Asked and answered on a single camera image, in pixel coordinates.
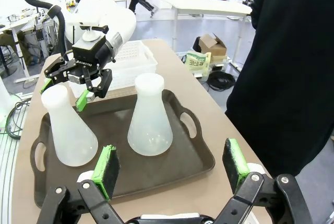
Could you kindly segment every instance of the black sweater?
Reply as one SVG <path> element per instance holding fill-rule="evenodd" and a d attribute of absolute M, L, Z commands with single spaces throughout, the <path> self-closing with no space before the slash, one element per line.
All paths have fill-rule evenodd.
<path fill-rule="evenodd" d="M 254 0 L 251 16 L 226 115 L 272 176 L 297 175 L 334 127 L 334 0 Z"/>

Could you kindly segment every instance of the erlenmeyer flask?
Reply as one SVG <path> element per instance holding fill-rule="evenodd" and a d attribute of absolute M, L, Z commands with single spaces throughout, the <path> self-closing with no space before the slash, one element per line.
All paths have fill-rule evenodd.
<path fill-rule="evenodd" d="M 141 155 L 159 155 L 173 141 L 173 132 L 161 98 L 164 79 L 158 74 L 141 74 L 136 78 L 135 86 L 138 95 L 128 142 Z"/>
<path fill-rule="evenodd" d="M 82 166 L 93 159 L 98 150 L 98 140 L 71 107 L 67 88 L 62 85 L 48 88 L 42 94 L 42 102 L 50 115 L 58 159 L 71 167 Z"/>

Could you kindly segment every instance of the brown tray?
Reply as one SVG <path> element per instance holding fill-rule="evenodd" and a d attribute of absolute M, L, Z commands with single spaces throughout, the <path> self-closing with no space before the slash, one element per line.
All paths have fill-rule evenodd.
<path fill-rule="evenodd" d="M 76 182 L 79 175 L 94 170 L 102 147 L 109 144 L 116 146 L 121 164 L 113 198 L 161 187 L 210 171 L 215 161 L 203 140 L 198 119 L 193 112 L 181 106 L 172 92 L 164 90 L 162 98 L 173 131 L 173 143 L 166 152 L 147 157 L 130 148 L 127 132 L 137 100 L 137 95 L 131 95 L 90 103 L 79 113 L 99 141 L 97 155 L 81 167 L 68 167 L 58 160 L 49 114 L 46 114 L 41 122 L 40 135 L 33 143 L 30 153 L 35 175 L 36 205 L 42 206 L 49 188 L 63 185 L 70 191 L 70 201 L 78 200 Z M 197 134 L 194 138 L 190 138 L 188 128 L 180 120 L 182 113 L 187 113 L 195 123 Z M 44 171 L 38 170 L 35 162 L 35 151 L 39 143 L 46 146 Z"/>

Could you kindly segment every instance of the white storage crate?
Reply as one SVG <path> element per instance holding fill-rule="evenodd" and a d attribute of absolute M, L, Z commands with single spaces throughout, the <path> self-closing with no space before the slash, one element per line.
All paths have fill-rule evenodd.
<path fill-rule="evenodd" d="M 126 42 L 115 59 L 115 63 L 107 63 L 104 67 L 104 69 L 111 69 L 113 75 L 108 91 L 134 86 L 138 75 L 155 73 L 158 64 L 152 52 L 140 40 Z M 100 82 L 101 78 L 92 81 L 95 87 Z M 79 98 L 87 89 L 86 84 L 69 82 L 69 86 L 76 98 Z"/>

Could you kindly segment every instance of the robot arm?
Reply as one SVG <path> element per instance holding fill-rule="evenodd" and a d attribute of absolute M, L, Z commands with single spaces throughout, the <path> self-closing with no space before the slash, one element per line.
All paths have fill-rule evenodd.
<path fill-rule="evenodd" d="M 129 9 L 113 0 L 81 0 L 75 13 L 59 0 L 26 0 L 30 5 L 48 10 L 59 25 L 59 44 L 62 57 L 45 70 L 51 79 L 48 86 L 72 81 L 86 84 L 94 96 L 104 98 L 112 80 L 111 70 L 103 70 L 114 60 L 122 45 L 129 40 L 136 26 L 136 17 Z M 67 59 L 65 36 L 73 43 L 74 58 Z M 101 77 L 93 87 L 91 81 Z"/>

